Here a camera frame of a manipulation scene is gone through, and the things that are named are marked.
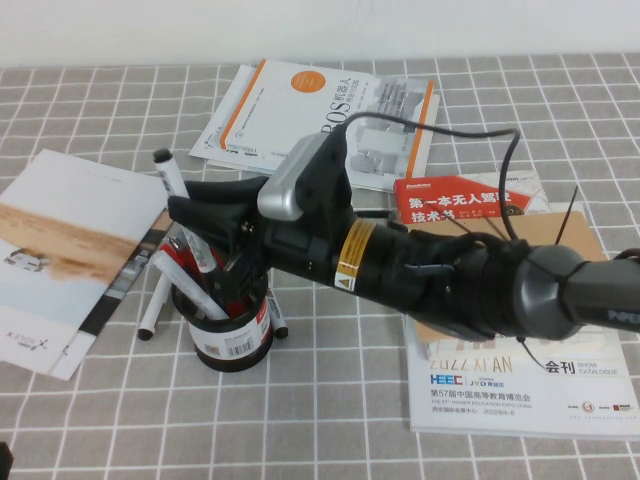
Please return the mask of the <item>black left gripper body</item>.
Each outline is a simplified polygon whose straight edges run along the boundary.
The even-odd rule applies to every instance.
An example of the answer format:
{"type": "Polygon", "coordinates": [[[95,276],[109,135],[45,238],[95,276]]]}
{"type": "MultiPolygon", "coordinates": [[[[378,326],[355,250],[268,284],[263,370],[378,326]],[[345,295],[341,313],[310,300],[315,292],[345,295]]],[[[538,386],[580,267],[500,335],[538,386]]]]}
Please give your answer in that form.
{"type": "Polygon", "coordinates": [[[330,284],[350,226],[349,213],[306,214],[293,222],[254,216],[230,241],[229,258],[219,276],[223,296],[240,299],[272,268],[330,284]]]}

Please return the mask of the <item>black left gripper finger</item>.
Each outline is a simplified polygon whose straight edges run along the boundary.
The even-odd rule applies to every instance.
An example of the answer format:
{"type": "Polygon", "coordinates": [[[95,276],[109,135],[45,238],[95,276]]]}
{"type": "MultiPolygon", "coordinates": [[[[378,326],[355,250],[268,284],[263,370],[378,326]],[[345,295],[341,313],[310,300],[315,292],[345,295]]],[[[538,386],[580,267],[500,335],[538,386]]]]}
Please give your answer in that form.
{"type": "Polygon", "coordinates": [[[186,188],[195,201],[255,201],[268,180],[264,175],[236,181],[189,180],[186,188]]]}
{"type": "Polygon", "coordinates": [[[242,246],[247,237],[243,226],[251,225],[257,215],[257,207],[248,203],[207,203],[177,196],[168,199],[168,207],[172,220],[227,254],[242,246]]]}

